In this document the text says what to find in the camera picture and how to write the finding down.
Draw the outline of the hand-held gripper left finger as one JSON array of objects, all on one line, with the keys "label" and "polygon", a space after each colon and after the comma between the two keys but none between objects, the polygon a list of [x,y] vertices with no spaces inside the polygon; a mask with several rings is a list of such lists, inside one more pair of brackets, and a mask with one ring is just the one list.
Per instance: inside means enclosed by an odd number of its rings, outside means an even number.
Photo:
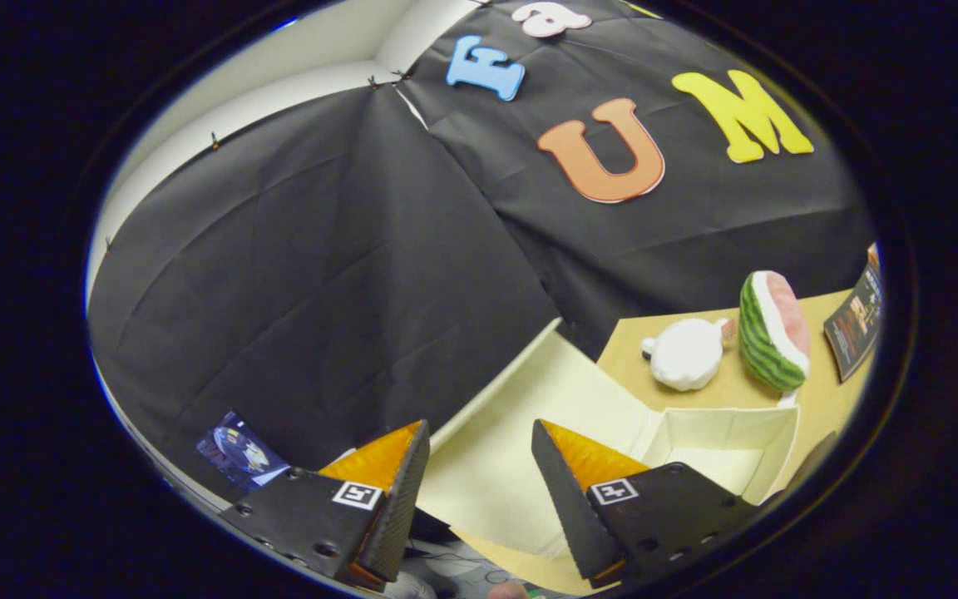
[{"label": "hand-held gripper left finger", "polygon": [[305,572],[382,592],[402,565],[429,455],[422,418],[318,471],[290,467],[220,519]]}]

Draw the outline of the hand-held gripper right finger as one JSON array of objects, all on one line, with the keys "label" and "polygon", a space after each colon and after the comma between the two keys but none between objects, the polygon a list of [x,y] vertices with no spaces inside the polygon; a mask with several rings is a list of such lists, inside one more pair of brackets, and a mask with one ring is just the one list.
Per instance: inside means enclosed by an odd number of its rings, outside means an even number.
[{"label": "hand-held gripper right finger", "polygon": [[538,418],[531,451],[570,556],[593,588],[638,587],[719,552],[759,508],[687,463],[649,467]]}]

